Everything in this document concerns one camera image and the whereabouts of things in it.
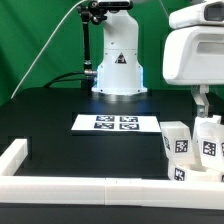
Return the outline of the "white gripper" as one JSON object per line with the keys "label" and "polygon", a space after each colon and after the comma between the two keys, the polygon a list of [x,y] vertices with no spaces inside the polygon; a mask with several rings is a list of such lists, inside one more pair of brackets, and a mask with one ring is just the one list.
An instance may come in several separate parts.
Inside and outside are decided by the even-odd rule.
{"label": "white gripper", "polygon": [[170,14],[163,55],[163,77],[172,85],[193,85],[197,116],[209,113],[208,85],[224,84],[224,0],[202,3]]}

